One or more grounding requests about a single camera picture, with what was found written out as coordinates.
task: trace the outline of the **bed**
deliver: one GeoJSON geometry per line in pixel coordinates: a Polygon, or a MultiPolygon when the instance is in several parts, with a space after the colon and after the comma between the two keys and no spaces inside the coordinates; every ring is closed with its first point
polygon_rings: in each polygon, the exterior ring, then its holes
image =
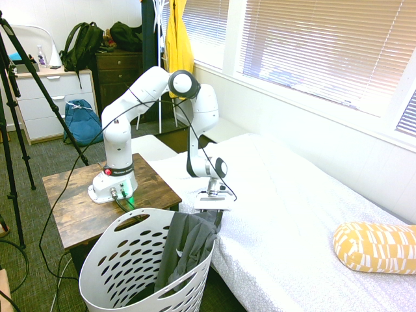
{"type": "MultiPolygon", "coordinates": [[[[416,311],[416,276],[355,272],[333,251],[343,222],[402,221],[279,142],[242,135],[206,151],[226,161],[238,196],[213,265],[247,311],[416,311]]],[[[150,164],[194,213],[208,178],[189,177],[186,153],[150,164]]]]}

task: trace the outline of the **yellow pillow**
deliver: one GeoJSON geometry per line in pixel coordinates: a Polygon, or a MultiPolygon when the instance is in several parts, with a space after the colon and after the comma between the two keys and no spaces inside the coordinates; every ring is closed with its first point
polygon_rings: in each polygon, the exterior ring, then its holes
{"type": "Polygon", "coordinates": [[[416,274],[416,226],[344,223],[333,235],[333,247],[355,271],[416,274]]]}

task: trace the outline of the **black backpack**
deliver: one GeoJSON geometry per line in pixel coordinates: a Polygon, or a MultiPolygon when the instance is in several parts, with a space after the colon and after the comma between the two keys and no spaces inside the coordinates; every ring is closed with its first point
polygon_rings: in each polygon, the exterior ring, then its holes
{"type": "Polygon", "coordinates": [[[79,71],[87,68],[94,53],[98,50],[103,42],[104,31],[96,23],[80,23],[76,25],[65,43],[65,50],[59,53],[60,59],[65,67],[66,72],[76,72],[79,79],[79,71]],[[73,36],[79,29],[77,39],[71,50],[70,44],[73,36]]]}
{"type": "Polygon", "coordinates": [[[129,27],[118,21],[110,28],[110,34],[117,47],[129,52],[142,52],[143,34],[142,27],[129,27]]]}

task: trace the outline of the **dresser drawer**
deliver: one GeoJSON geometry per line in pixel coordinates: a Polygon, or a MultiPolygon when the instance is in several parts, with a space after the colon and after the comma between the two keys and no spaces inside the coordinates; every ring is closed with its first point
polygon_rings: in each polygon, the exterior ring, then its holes
{"type": "Polygon", "coordinates": [[[127,83],[128,86],[140,76],[138,70],[101,70],[98,73],[99,83],[127,83]]]}
{"type": "MultiPolygon", "coordinates": [[[[59,113],[61,115],[65,114],[65,104],[67,101],[71,101],[73,99],[84,99],[91,105],[93,111],[96,111],[94,105],[94,95],[92,92],[85,93],[85,94],[70,94],[68,96],[57,96],[53,97],[53,102],[59,107],[59,113]]],[[[40,118],[47,118],[47,117],[54,117],[55,113],[52,111],[49,103],[46,101],[44,97],[39,99],[24,99],[19,101],[19,108],[21,111],[21,115],[25,121],[40,119],[40,118]]]]}
{"type": "MultiPolygon", "coordinates": [[[[82,89],[79,86],[79,80],[76,75],[53,75],[47,77],[41,77],[40,80],[44,84],[49,95],[61,96],[63,94],[83,94],[91,93],[91,79],[89,73],[82,73],[79,75],[81,80],[82,89]]],[[[30,78],[17,79],[21,97],[19,101],[23,99],[38,99],[43,98],[44,95],[40,91],[36,81],[30,78]]]]}
{"type": "Polygon", "coordinates": [[[142,54],[97,56],[98,70],[141,69],[142,54]]]}
{"type": "Polygon", "coordinates": [[[27,120],[25,125],[31,140],[64,134],[64,128],[56,116],[27,120]]]}

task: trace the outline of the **basket handle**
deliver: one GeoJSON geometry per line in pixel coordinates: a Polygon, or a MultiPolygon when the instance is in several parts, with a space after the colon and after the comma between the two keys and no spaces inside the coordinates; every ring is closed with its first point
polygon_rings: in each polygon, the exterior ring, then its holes
{"type": "Polygon", "coordinates": [[[106,231],[113,231],[115,232],[115,229],[123,222],[134,218],[138,215],[149,215],[149,218],[146,218],[145,220],[141,221],[145,222],[147,219],[150,219],[151,217],[151,213],[158,211],[160,209],[156,209],[156,208],[140,208],[140,209],[135,209],[132,211],[129,211],[128,213],[123,214],[122,216],[118,217],[108,228],[106,231]]]}

